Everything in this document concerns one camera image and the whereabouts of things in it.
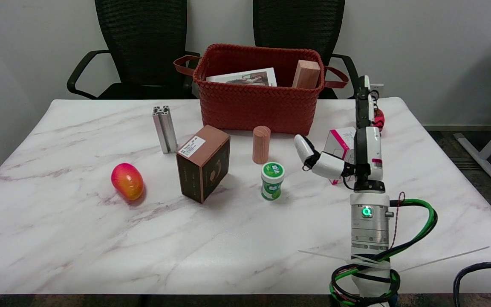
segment pink white box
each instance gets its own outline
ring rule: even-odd
[[[335,155],[348,163],[355,164],[355,156],[353,155],[354,137],[355,127],[330,130],[323,151]],[[355,179],[355,177],[350,176],[347,178],[347,182],[353,179]],[[331,181],[331,184],[337,185],[342,182],[342,177],[337,179],[329,179],[329,181]]]

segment red yellow fruit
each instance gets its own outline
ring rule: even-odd
[[[136,200],[142,196],[144,182],[140,172],[129,163],[121,163],[111,173],[111,183],[127,200]]]

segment electrical outlet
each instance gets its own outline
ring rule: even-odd
[[[382,98],[383,89],[384,89],[384,84],[371,84],[370,90],[372,91],[372,93],[370,95],[373,96],[374,99]]]

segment basket handle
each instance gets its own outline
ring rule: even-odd
[[[173,66],[175,66],[177,72],[184,74],[186,76],[192,76],[194,73],[194,69],[185,67],[185,63],[187,61],[200,60],[202,57],[194,56],[194,55],[184,55],[181,58],[173,61]]]
[[[325,87],[328,87],[330,89],[343,89],[344,86],[346,86],[349,82],[349,78],[347,75],[339,70],[337,70],[334,67],[330,66],[325,66],[325,70],[329,70],[333,74],[335,74],[337,77],[341,78],[342,81],[325,81]]]

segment mint gum container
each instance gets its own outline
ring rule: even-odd
[[[261,195],[267,200],[276,200],[281,195],[281,183],[285,176],[285,169],[281,164],[268,162],[261,169]]]

